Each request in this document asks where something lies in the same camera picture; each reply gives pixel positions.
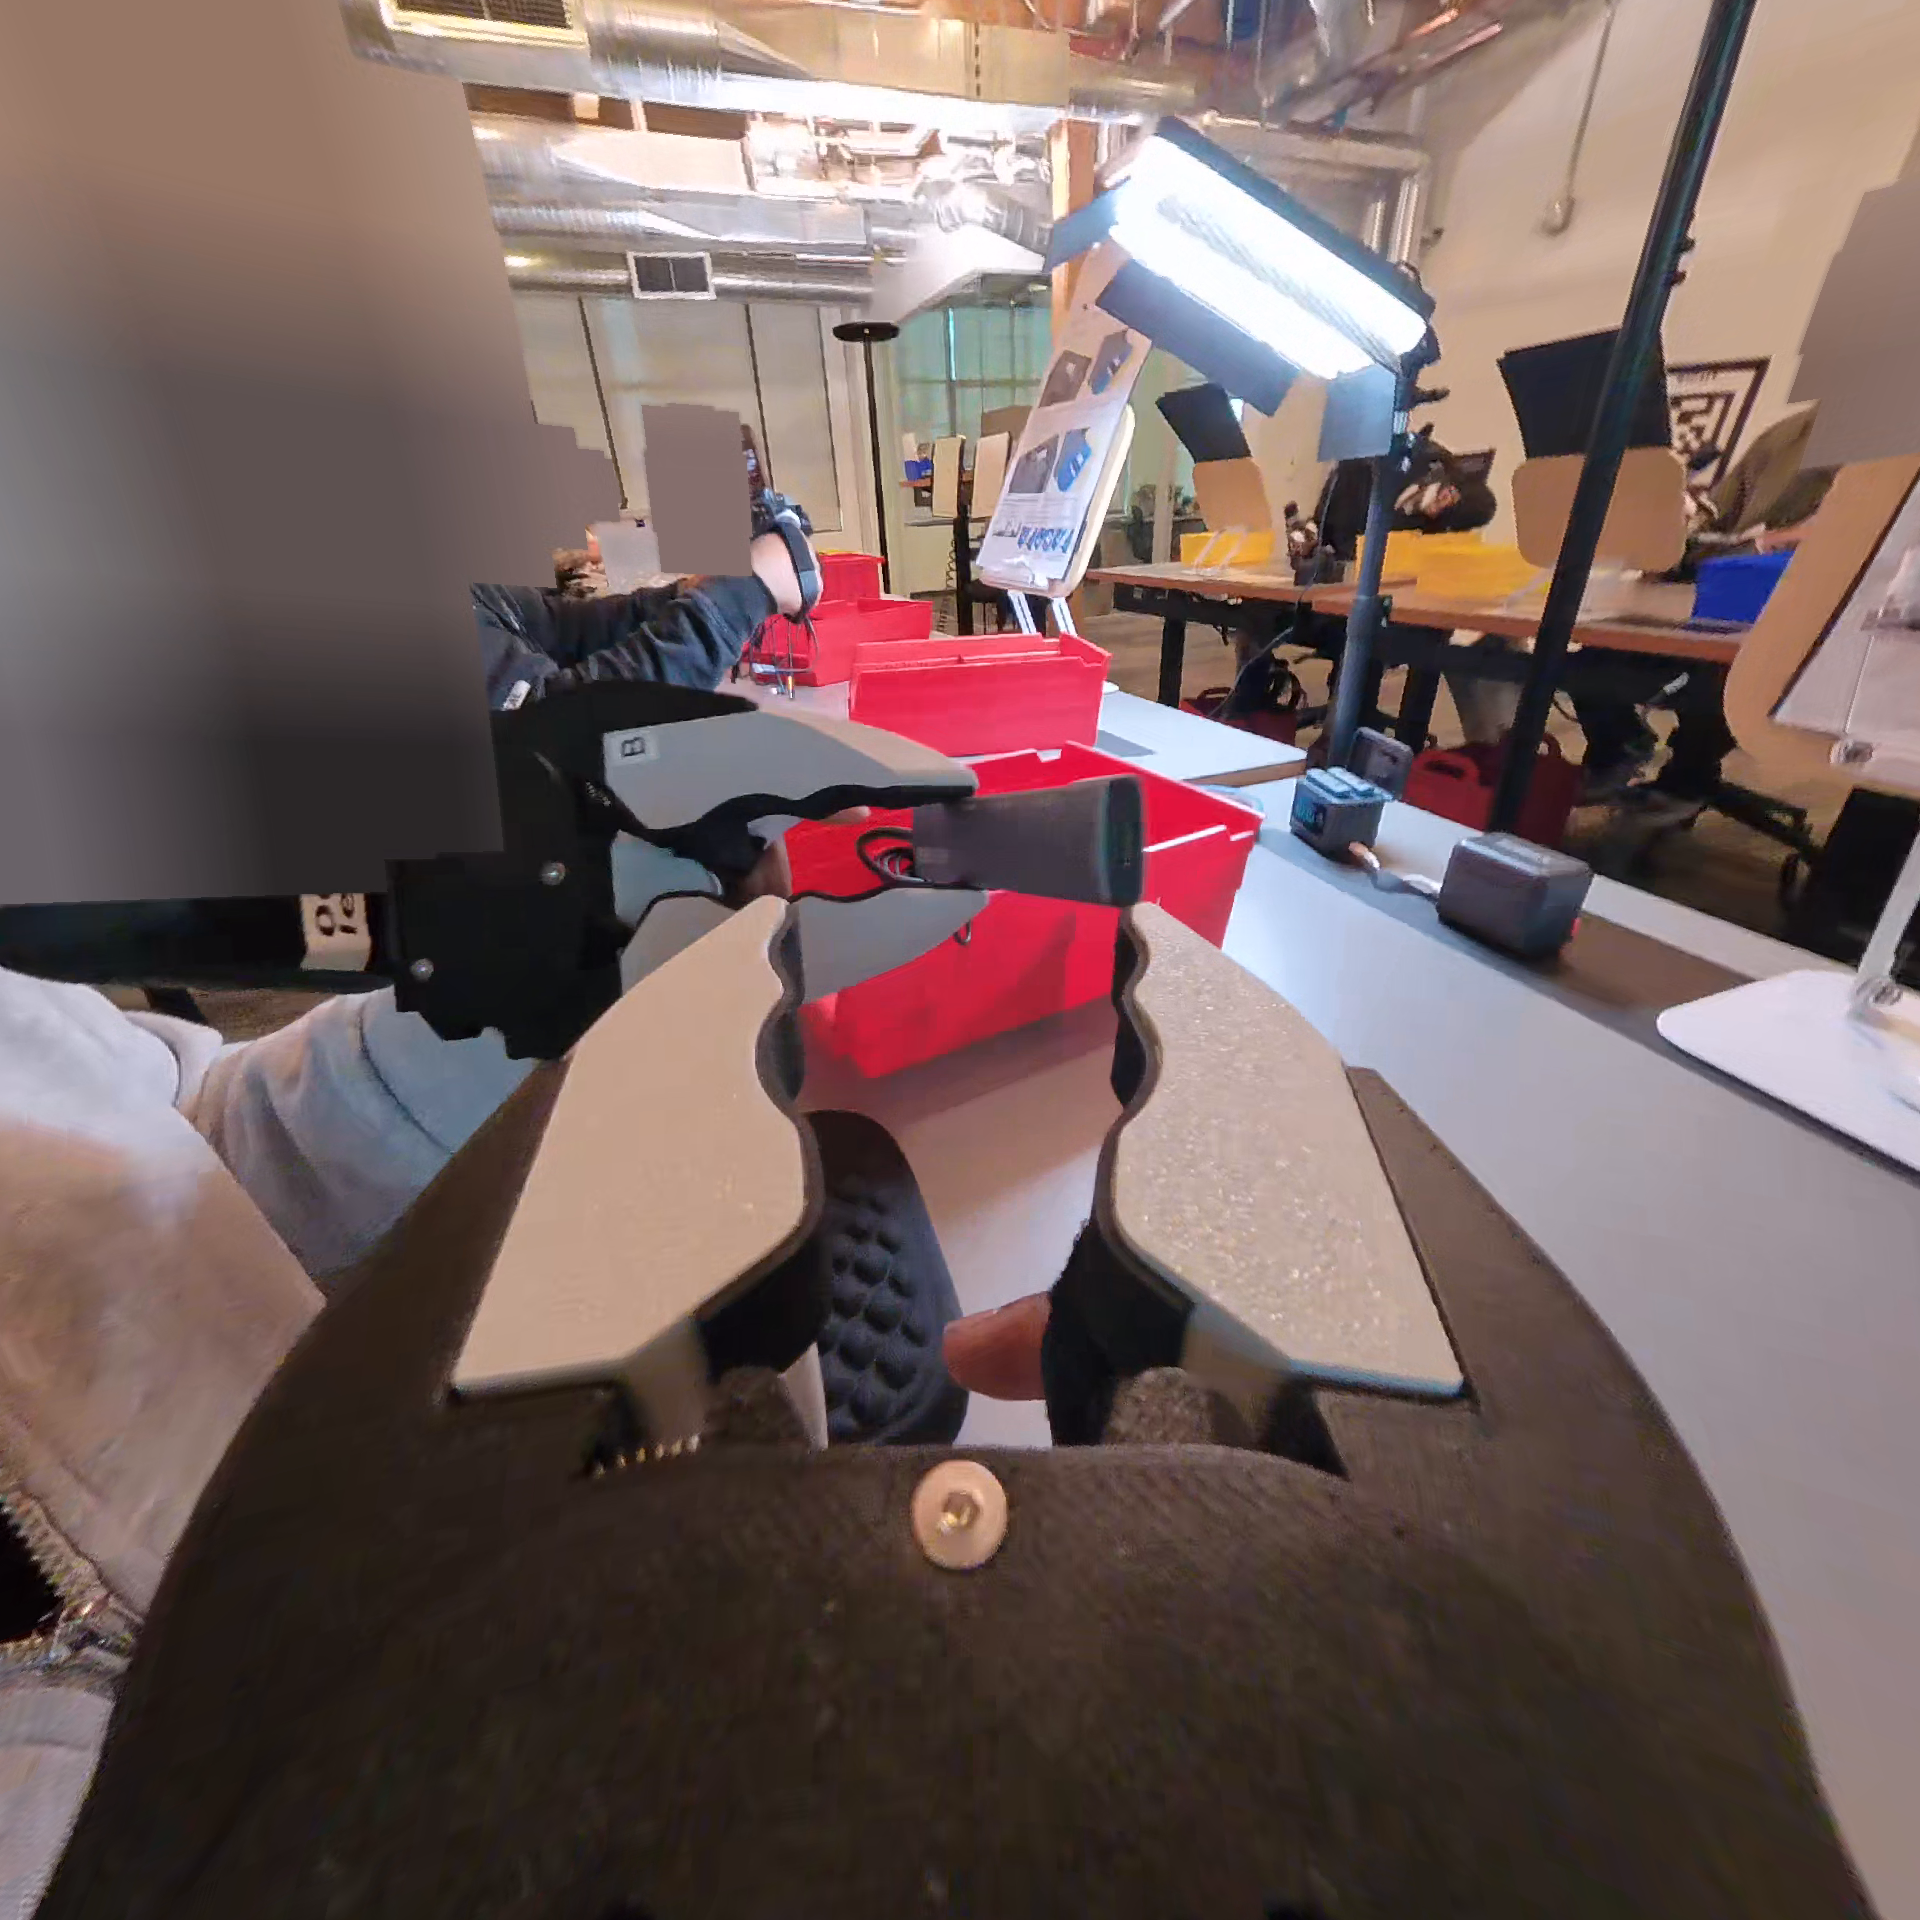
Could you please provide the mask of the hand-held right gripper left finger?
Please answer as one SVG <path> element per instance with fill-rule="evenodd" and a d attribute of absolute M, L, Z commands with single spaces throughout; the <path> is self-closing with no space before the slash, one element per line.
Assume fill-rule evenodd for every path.
<path fill-rule="evenodd" d="M 756 898 L 641 975 L 571 1050 L 470 1332 L 465 1399 L 610 1385 L 646 1446 L 704 1427 L 699 1322 L 819 1213 L 780 1039 L 792 905 Z"/>

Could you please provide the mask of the large red plastic bin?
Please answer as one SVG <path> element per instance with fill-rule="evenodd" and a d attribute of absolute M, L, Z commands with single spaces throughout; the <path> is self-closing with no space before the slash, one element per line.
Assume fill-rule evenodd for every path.
<path fill-rule="evenodd" d="M 1143 901 L 1223 943 L 1259 829 L 1259 810 L 1241 796 L 1072 743 L 976 759 L 975 771 L 983 796 L 1134 775 L 1143 788 Z M 968 941 L 943 941 L 906 967 L 810 1002 L 808 1039 L 884 1076 L 1106 999 L 1119 918 L 1111 905 L 995 894 Z"/>

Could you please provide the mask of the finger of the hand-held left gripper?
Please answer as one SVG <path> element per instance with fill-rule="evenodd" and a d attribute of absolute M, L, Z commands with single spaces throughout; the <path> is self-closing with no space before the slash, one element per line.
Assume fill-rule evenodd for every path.
<path fill-rule="evenodd" d="M 603 788 L 633 836 L 713 873 L 742 873 L 767 835 L 854 810 L 971 799 L 976 775 L 846 718 L 746 705 L 607 733 Z"/>
<path fill-rule="evenodd" d="M 612 903 L 616 916 L 632 930 L 617 962 L 622 993 L 736 913 L 721 877 L 699 861 L 624 831 L 612 841 Z M 986 891 L 926 884 L 880 886 L 857 898 L 802 897 L 794 905 L 802 999 L 828 999 L 919 959 L 961 934 L 988 905 Z"/>

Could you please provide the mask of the wooden board with clear holder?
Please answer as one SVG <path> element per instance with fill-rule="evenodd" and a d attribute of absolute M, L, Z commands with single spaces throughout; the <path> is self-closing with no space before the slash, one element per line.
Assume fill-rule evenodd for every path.
<path fill-rule="evenodd" d="M 1792 562 L 1726 669 L 1723 718 L 1746 757 L 1798 775 L 1826 763 L 1831 747 L 1775 711 L 1879 555 L 1916 477 L 1913 452 L 1847 463 L 1819 510 L 1792 527 Z"/>

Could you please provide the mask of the black flag panel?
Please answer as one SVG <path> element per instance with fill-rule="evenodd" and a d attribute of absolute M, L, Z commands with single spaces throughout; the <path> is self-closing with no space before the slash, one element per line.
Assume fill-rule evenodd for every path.
<path fill-rule="evenodd" d="M 1174 439 L 1199 466 L 1238 463 L 1254 457 L 1238 399 L 1214 382 L 1166 390 L 1158 399 Z"/>
<path fill-rule="evenodd" d="M 1500 354 L 1498 370 L 1520 427 L 1522 460 L 1577 457 L 1593 437 L 1616 330 Z M 1655 339 L 1628 423 L 1628 447 L 1672 447 L 1664 346 Z"/>

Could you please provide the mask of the studio light panel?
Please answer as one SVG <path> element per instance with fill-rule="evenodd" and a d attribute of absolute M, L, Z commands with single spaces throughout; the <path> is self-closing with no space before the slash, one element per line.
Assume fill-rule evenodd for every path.
<path fill-rule="evenodd" d="M 1324 461 L 1403 443 L 1439 359 L 1417 275 L 1185 119 L 1162 117 L 1090 203 L 1052 221 L 1052 271 L 1090 251 L 1111 260 L 1092 303 L 1231 398 L 1273 417 L 1302 378 L 1322 382 Z"/>

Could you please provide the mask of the white poster board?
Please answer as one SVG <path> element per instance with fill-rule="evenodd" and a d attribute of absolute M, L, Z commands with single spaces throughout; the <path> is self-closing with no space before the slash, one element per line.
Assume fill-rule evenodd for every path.
<path fill-rule="evenodd" d="M 1100 302 L 1128 263 L 1113 243 L 1100 243 L 1076 276 L 976 558 L 979 577 L 1000 591 L 1066 601 L 1098 550 L 1132 452 L 1132 399 L 1151 354 L 1148 337 Z"/>

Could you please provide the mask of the grey power adapter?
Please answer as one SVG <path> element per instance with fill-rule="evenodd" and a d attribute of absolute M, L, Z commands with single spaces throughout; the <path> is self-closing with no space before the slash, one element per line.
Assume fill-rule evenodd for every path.
<path fill-rule="evenodd" d="M 1462 838 L 1434 898 L 1435 916 L 1524 962 L 1554 959 L 1577 933 L 1593 869 L 1511 831 Z"/>

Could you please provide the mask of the blue-grey battery charger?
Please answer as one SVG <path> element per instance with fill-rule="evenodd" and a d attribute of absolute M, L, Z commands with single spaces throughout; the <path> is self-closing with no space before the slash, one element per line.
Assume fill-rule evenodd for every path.
<path fill-rule="evenodd" d="M 1386 806 L 1401 799 L 1415 750 L 1379 729 L 1360 726 L 1347 759 L 1311 769 L 1294 783 L 1287 827 L 1330 859 L 1374 847 Z"/>

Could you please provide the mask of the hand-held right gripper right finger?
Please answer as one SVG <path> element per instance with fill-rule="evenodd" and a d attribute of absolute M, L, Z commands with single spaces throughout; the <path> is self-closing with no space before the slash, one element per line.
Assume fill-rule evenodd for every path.
<path fill-rule="evenodd" d="M 1166 907 L 1115 941 L 1098 1351 L 1179 1370 L 1254 1436 L 1328 1388 L 1449 1406 L 1467 1375 L 1338 1050 Z"/>

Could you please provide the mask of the black light stand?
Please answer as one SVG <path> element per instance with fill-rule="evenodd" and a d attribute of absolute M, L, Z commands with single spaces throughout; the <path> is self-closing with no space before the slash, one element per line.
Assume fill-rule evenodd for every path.
<path fill-rule="evenodd" d="M 1420 342 L 1387 367 L 1364 367 L 1328 385 L 1316 452 L 1328 463 L 1367 460 L 1371 489 L 1362 524 L 1362 554 L 1354 588 L 1347 637 L 1334 683 L 1326 726 L 1326 763 L 1343 766 L 1371 711 L 1370 676 L 1376 641 L 1386 623 L 1386 541 L 1399 492 L 1408 479 L 1408 417 L 1424 370 L 1435 361 L 1434 342 Z"/>

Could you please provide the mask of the red bag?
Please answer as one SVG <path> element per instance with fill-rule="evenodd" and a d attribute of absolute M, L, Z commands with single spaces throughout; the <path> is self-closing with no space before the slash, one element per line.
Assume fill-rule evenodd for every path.
<path fill-rule="evenodd" d="M 1428 747 L 1410 762 L 1401 803 L 1488 831 L 1504 757 L 1504 737 L 1495 743 L 1462 743 L 1452 750 Z M 1534 762 L 1524 806 L 1511 831 L 1543 847 L 1562 847 L 1580 787 L 1580 763 L 1569 759 L 1554 738 L 1548 738 Z"/>

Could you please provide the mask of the person's left forearm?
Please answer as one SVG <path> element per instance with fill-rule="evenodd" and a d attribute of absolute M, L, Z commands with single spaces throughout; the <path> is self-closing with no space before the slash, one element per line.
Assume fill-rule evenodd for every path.
<path fill-rule="evenodd" d="M 377 1245 L 534 1069 L 504 1039 L 444 1039 L 393 993 L 330 997 L 247 1043 L 172 1022 L 178 1111 L 305 1273 Z"/>

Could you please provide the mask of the black slanted pole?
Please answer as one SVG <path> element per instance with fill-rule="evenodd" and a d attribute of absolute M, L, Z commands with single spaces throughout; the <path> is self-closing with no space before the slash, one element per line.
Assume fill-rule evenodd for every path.
<path fill-rule="evenodd" d="M 1520 820 L 1534 762 L 1546 743 L 1553 695 L 1569 662 L 1580 606 L 1593 577 L 1603 525 L 1628 452 L 1631 413 L 1649 353 L 1655 339 L 1663 341 L 1666 306 L 1683 276 L 1683 257 L 1691 251 L 1697 198 L 1710 170 L 1753 13 L 1753 3 L 1714 3 L 1707 11 L 1688 95 L 1672 133 L 1659 194 L 1649 214 L 1639 268 L 1616 331 L 1607 390 L 1576 476 L 1569 527 L 1543 601 L 1515 719 L 1510 729 L 1492 806 L 1495 831 L 1510 831 Z"/>

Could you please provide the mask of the white stand base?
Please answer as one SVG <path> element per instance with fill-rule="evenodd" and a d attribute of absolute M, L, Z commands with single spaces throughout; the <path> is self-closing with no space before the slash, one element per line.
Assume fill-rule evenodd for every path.
<path fill-rule="evenodd" d="M 1659 1036 L 1694 1063 L 1918 1171 L 1918 995 L 1874 999 L 1833 972 L 1791 972 L 1666 1007 Z"/>

